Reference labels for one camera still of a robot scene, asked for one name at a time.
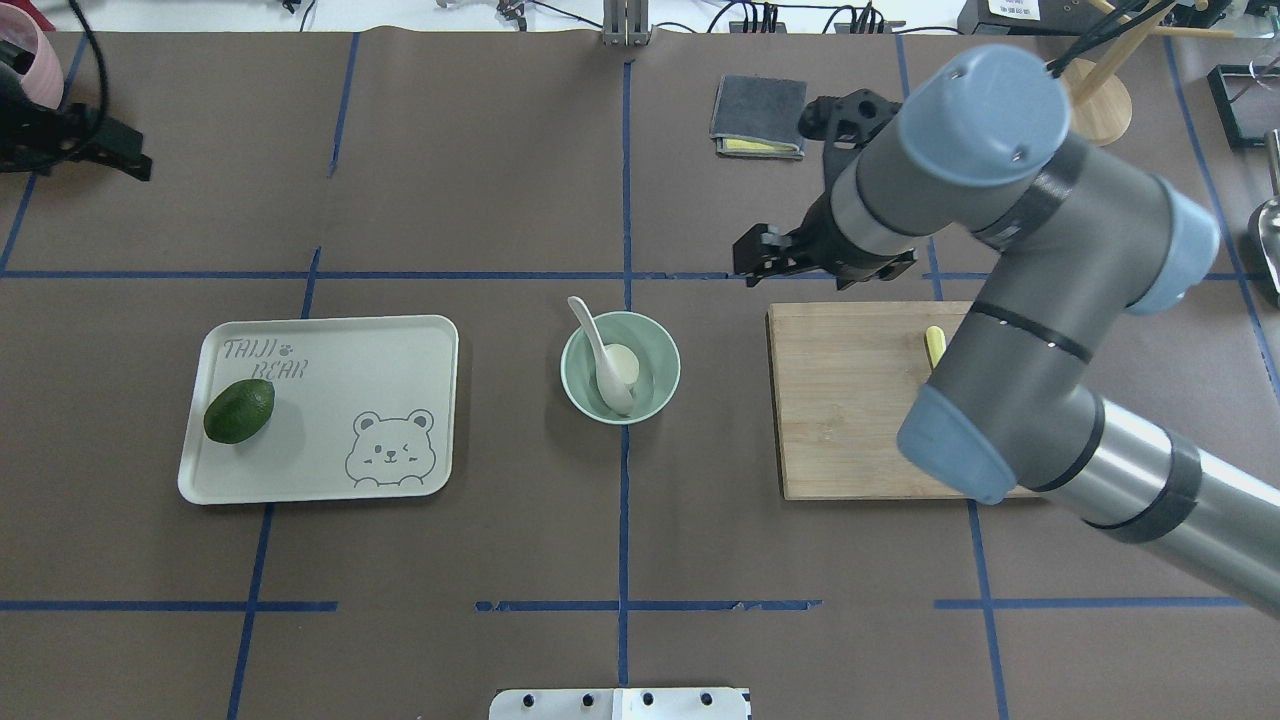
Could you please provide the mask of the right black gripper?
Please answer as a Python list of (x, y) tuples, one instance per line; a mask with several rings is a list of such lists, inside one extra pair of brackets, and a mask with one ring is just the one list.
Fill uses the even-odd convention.
[(819, 96), (797, 122), (804, 138), (820, 141), (823, 192), (791, 234), (776, 225), (751, 225), (732, 246), (732, 273), (749, 288), (771, 277), (796, 275), (801, 265), (822, 269), (838, 290), (869, 279), (892, 281), (916, 261), (916, 250), (881, 256), (855, 246), (838, 228), (835, 190), (840, 176), (896, 117), (900, 102), (860, 88), (842, 97)]

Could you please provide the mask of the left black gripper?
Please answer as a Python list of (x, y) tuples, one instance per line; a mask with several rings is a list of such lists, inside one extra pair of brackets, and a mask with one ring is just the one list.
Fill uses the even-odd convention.
[(109, 73), (99, 65), (100, 109), (74, 104), (63, 111), (29, 100), (15, 67), (3, 61), (4, 173), (49, 173), (64, 161), (90, 161), (148, 182), (154, 161), (143, 152), (145, 136), (113, 118)]

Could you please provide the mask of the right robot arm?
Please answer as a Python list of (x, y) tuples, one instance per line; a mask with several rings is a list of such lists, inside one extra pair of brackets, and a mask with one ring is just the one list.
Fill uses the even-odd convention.
[(965, 228), (998, 259), (899, 452), (980, 503), (1024, 487), (1276, 616), (1277, 489), (1082, 382), (1121, 314), (1166, 311), (1202, 282), (1219, 227), (1070, 119), (1044, 60), (1004, 44), (964, 50), (904, 102), (819, 97), (797, 126), (826, 143), (823, 193), (799, 228), (741, 236), (733, 273), (823, 270), (846, 288)]

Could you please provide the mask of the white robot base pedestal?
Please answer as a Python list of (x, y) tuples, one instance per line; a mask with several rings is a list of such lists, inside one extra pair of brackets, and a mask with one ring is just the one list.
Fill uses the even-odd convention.
[(751, 719), (748, 689), (712, 687), (508, 689), (489, 719)]

